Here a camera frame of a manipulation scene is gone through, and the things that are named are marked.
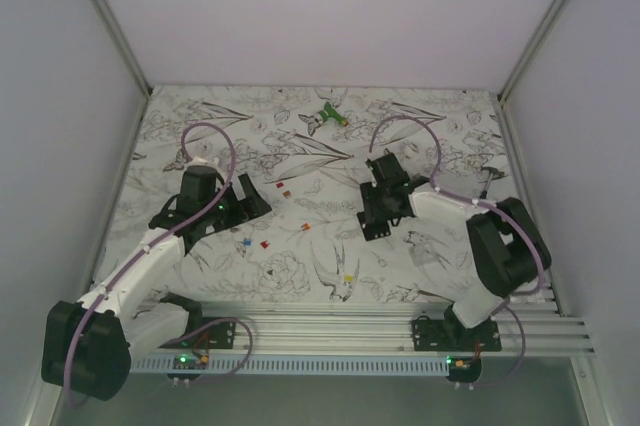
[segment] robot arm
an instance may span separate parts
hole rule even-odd
[[[517,288],[535,279],[537,268],[530,250],[494,212],[439,194],[424,177],[411,179],[394,154],[367,165],[373,181],[360,185],[364,211],[358,213],[367,241],[390,235],[389,224],[397,226],[404,217],[435,220],[466,231],[478,277],[467,294],[445,311],[450,342],[441,345],[442,350],[459,347]],[[508,198],[495,206],[524,230],[548,269],[551,255],[522,202]]]
[[[200,305],[176,295],[164,298],[150,311],[136,311],[161,276],[179,264],[200,239],[271,211],[246,174],[238,180],[245,195],[243,199],[238,199],[229,187],[216,207],[150,248],[148,245],[159,236],[202,211],[220,191],[216,182],[222,183],[222,176],[215,168],[203,164],[189,166],[183,174],[180,193],[170,198],[153,217],[138,248],[76,303],[60,301],[51,309],[42,358],[41,373],[45,382],[63,384],[73,334],[100,295],[104,298],[82,330],[71,369],[71,388],[98,399],[108,400],[120,390],[132,362],[201,326]],[[145,254],[122,274],[125,265],[140,250]]]

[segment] white wall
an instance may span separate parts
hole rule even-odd
[[[141,95],[89,0],[0,0],[0,424],[75,299]]]
[[[640,424],[640,0],[570,0],[511,113],[556,274]]]
[[[551,0],[109,0],[153,83],[499,91]]]

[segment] bird drawing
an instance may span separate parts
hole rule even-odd
[[[309,136],[316,134],[316,131],[322,126],[322,117],[319,114],[313,116],[307,116],[306,114],[299,114],[298,117],[307,125],[307,132]]]
[[[344,302],[351,297],[351,294],[356,287],[356,283],[358,282],[358,273],[360,272],[360,259],[358,259],[358,264],[353,275],[348,275],[345,273],[344,267],[344,244],[342,245],[342,254],[338,253],[338,249],[335,247],[335,245],[333,246],[333,250],[336,254],[335,273],[330,273],[329,271],[327,271],[322,263],[320,263],[318,258],[316,258],[312,247],[311,256],[313,258],[313,267],[315,268],[318,279],[320,280],[322,285],[330,286],[332,288],[331,294],[329,295],[329,300]]]
[[[436,250],[436,244],[440,244],[445,248],[448,246],[433,236],[421,233],[419,231],[409,231],[403,238],[407,244],[411,245],[409,254],[413,263],[417,267],[421,267],[430,263],[438,263],[444,269],[447,269],[445,263],[451,266],[451,263]]]

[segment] table surface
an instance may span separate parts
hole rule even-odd
[[[348,118],[348,126],[334,120],[309,126],[326,101]],[[397,114],[429,123],[440,138],[444,186],[477,196],[486,179],[480,168],[492,166],[506,177],[492,183],[489,199],[515,195],[487,92],[161,86],[142,124],[96,279],[136,247],[151,217],[179,191],[186,167],[180,135],[189,124],[207,121],[231,136],[237,174],[249,174],[273,211],[198,242],[148,299],[167,291],[199,301],[287,303],[438,300],[428,292],[461,297],[475,275],[463,228],[407,218],[390,237],[366,242],[356,221],[359,184],[370,180],[365,160],[373,129]],[[228,170],[229,148],[220,134],[198,128],[188,141],[191,155],[218,158],[221,170]],[[413,122],[384,126],[371,157],[385,149],[410,174],[428,176],[435,164],[432,138]],[[303,230],[305,223],[311,229]],[[261,246],[265,241],[267,248]]]

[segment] wire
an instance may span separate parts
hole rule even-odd
[[[182,341],[186,341],[187,339],[191,339],[194,336],[197,336],[198,334],[200,334],[201,332],[206,331],[209,328],[211,328],[213,326],[216,326],[218,324],[221,324],[221,323],[236,323],[236,324],[239,324],[240,326],[242,326],[245,329],[245,331],[247,332],[247,336],[249,337],[249,347],[247,348],[247,352],[244,355],[244,357],[240,360],[240,362],[235,366],[235,368],[230,369],[226,373],[223,373],[223,374],[221,374],[219,376],[215,376],[214,378],[207,378],[207,379],[200,378],[200,379],[197,379],[192,384],[217,383],[218,381],[226,379],[229,376],[237,373],[238,371],[240,371],[243,368],[243,366],[245,364],[247,364],[247,361],[249,361],[249,357],[251,356],[251,353],[253,352],[253,333],[251,333],[251,329],[249,329],[249,326],[247,326],[247,324],[244,321],[241,321],[238,318],[218,318],[218,319],[214,319],[213,321],[209,321],[204,326],[199,327],[198,329],[196,329],[195,331],[190,332],[189,334],[185,334],[184,336],[181,336],[180,338],[172,339],[171,341],[167,341],[166,343],[163,344],[163,346],[171,346],[172,344],[176,344],[176,343],[180,343]]]
[[[520,318],[518,317],[518,315],[513,309],[511,309],[509,306],[504,306],[504,310],[510,313],[511,316],[513,316],[513,319],[516,320],[516,324],[518,325],[518,329],[520,330],[520,341],[522,344],[520,348],[520,354],[518,355],[518,359],[516,360],[516,363],[509,370],[509,372],[505,374],[502,378],[497,379],[496,381],[490,381],[488,383],[480,383],[480,384],[473,383],[474,388],[491,388],[493,386],[499,386],[500,384],[502,384],[503,382],[507,381],[509,378],[514,376],[520,369],[520,366],[522,366],[524,355],[527,352],[527,338],[526,338],[526,335],[524,334],[524,326],[522,326],[522,321],[520,321]]]
[[[193,124],[189,125],[182,132],[182,137],[180,138],[180,148],[181,148],[182,154],[187,159],[187,161],[191,161],[192,158],[189,155],[189,153],[187,152],[186,138],[187,138],[187,134],[189,134],[189,132],[192,129],[197,128],[199,126],[206,126],[206,127],[215,129],[227,141],[227,144],[229,145],[230,154],[231,154],[231,161],[230,161],[230,165],[229,165],[229,174],[227,175],[227,180],[224,182],[224,184],[220,188],[220,191],[218,191],[218,194],[215,195],[215,197],[211,200],[211,202],[209,204],[207,204],[204,208],[202,208],[200,211],[198,211],[196,214],[194,214],[190,218],[185,219],[181,223],[177,224],[176,226],[174,226],[170,230],[162,233],[160,236],[158,236],[157,238],[152,240],[148,244],[149,248],[155,247],[156,245],[158,245],[159,243],[164,241],[169,236],[173,235],[174,233],[176,233],[177,231],[181,230],[182,228],[184,228],[186,226],[189,226],[191,223],[193,223],[194,221],[197,221],[202,216],[207,214],[209,212],[209,210],[211,208],[213,208],[218,201],[220,201],[220,198],[222,198],[222,195],[225,193],[225,191],[227,190],[227,188],[229,188],[229,186],[231,184],[231,178],[233,177],[233,174],[235,173],[235,170],[236,170],[236,150],[233,147],[233,142],[231,141],[231,138],[229,137],[229,135],[220,126],[217,126],[217,125],[211,124],[211,123],[206,123],[206,122],[197,122],[197,123],[193,123]],[[145,254],[146,253],[145,253],[144,249],[139,249],[138,252],[136,252],[129,259],[129,261],[127,261],[125,263],[125,265],[115,274],[113,279],[111,281],[109,281],[109,283],[107,283],[107,285],[105,286],[105,291],[106,291],[107,294],[113,289],[113,287],[116,285],[116,283],[118,281],[120,281],[120,279],[125,274],[127,274],[127,272],[133,267],[133,265],[136,264],[138,262],[138,260],[142,256],[144,256]],[[69,343],[69,349],[67,350],[67,357],[65,359],[64,371],[63,371],[63,376],[62,376],[62,390],[64,392],[64,396],[65,396],[65,399],[66,399],[67,403],[71,407],[78,407],[83,403],[83,402],[78,403],[78,402],[74,401],[73,396],[71,394],[71,369],[72,369],[72,365],[73,365],[73,358],[75,356],[76,349],[78,347],[78,343],[80,342],[80,337],[82,336],[82,331],[84,330],[85,326],[89,322],[89,319],[91,318],[91,315],[95,312],[97,307],[100,305],[100,303],[104,299],[105,299],[105,294],[99,294],[96,297],[95,301],[89,306],[89,308],[87,308],[87,311],[84,313],[84,316],[82,316],[82,319],[80,319],[80,322],[78,323],[78,327],[76,328],[75,332],[73,333],[73,336],[71,337],[71,342]]]
[[[208,353],[209,351],[209,331],[205,331],[204,333],[202,333],[202,336],[200,336],[198,339],[196,339],[196,341],[193,343],[193,346],[191,347],[191,352],[193,353],[194,356],[197,356],[198,352],[196,352],[196,349],[198,349],[198,345],[202,342],[202,340],[205,340],[205,355],[206,353]]]
[[[373,143],[374,143],[374,141],[376,139],[376,136],[378,134],[378,131],[380,131],[380,128],[382,127],[382,125],[384,125],[384,124],[386,124],[386,123],[388,123],[390,121],[395,121],[395,120],[400,120],[400,119],[406,119],[406,120],[418,123],[420,126],[422,126],[431,135],[431,137],[433,138],[433,141],[435,142],[435,145],[436,145],[436,165],[433,167],[433,171],[429,175],[429,184],[431,185],[431,187],[437,193],[442,194],[443,196],[446,196],[446,197],[448,197],[450,199],[453,199],[454,201],[458,201],[460,203],[471,204],[472,206],[479,206],[479,207],[488,209],[492,213],[497,214],[503,221],[505,221],[507,224],[509,224],[509,226],[511,226],[516,233],[518,233],[518,236],[520,236],[520,238],[522,238],[522,240],[526,244],[527,248],[529,248],[529,251],[531,252],[531,256],[533,256],[533,260],[536,263],[536,269],[538,271],[538,283],[536,284],[536,286],[532,290],[530,290],[530,291],[522,291],[522,292],[514,292],[513,296],[529,296],[531,294],[535,294],[535,293],[539,292],[542,289],[543,285],[544,285],[544,266],[542,264],[542,258],[540,257],[540,253],[538,253],[538,250],[536,249],[535,245],[533,244],[533,241],[531,241],[531,238],[529,238],[529,236],[524,231],[524,229],[522,229],[520,227],[520,225],[513,218],[511,218],[511,216],[509,216],[507,213],[505,213],[501,209],[497,208],[493,204],[491,204],[491,203],[489,203],[487,201],[482,201],[482,200],[479,200],[479,199],[471,199],[471,198],[467,198],[465,196],[461,196],[459,194],[456,194],[456,193],[453,193],[453,192],[450,192],[450,191],[446,191],[446,190],[442,189],[440,186],[438,186],[436,184],[435,177],[440,173],[440,164],[442,163],[442,147],[440,146],[440,141],[438,140],[438,137],[436,136],[436,133],[433,132],[433,130],[429,127],[429,125],[427,123],[425,123],[424,121],[420,121],[419,119],[413,118],[411,116],[405,116],[405,115],[402,115],[402,114],[399,114],[399,115],[396,115],[396,116],[389,116],[388,118],[384,118],[382,121],[380,121],[378,123],[378,125],[376,126],[376,129],[373,130],[373,134],[371,135],[371,142],[369,143],[369,152],[371,152],[373,150]]]
[[[450,303],[454,302],[453,299],[445,298],[444,296],[440,296],[433,293],[429,293],[429,294],[433,296],[438,296],[439,298],[449,301]],[[511,376],[513,376],[518,372],[518,370],[520,369],[520,366],[522,365],[522,361],[524,360],[524,355],[527,352],[527,339],[524,333],[524,326],[522,325],[522,321],[520,320],[516,312],[513,309],[511,309],[509,306],[507,306],[507,303],[505,302],[505,303],[502,303],[500,306],[498,306],[498,309],[496,309],[493,314],[499,314],[502,312],[503,309],[506,310],[508,313],[510,313],[511,316],[513,316],[513,319],[516,320],[516,324],[518,325],[518,329],[520,330],[520,344],[522,345],[520,348],[520,354],[518,355],[518,359],[516,360],[516,363],[513,365],[511,370],[507,374],[505,374],[502,378],[496,381],[491,381],[489,383],[480,383],[480,384],[473,383],[474,387],[477,386],[479,388],[486,388],[486,387],[497,386],[499,384],[502,384],[503,381],[507,380],[508,378],[510,378]],[[478,341],[476,341],[475,349],[476,349],[476,352],[471,362],[474,362],[480,359],[480,354],[482,353],[482,351],[480,349],[480,343]]]

